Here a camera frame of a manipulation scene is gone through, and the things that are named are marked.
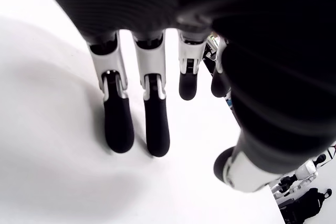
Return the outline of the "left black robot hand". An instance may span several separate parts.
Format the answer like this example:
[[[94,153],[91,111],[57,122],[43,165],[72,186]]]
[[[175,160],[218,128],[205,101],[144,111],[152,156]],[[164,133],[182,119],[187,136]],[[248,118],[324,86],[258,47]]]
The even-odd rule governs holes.
[[[335,140],[335,0],[56,0],[86,38],[208,25],[242,124],[222,177],[254,192]]]

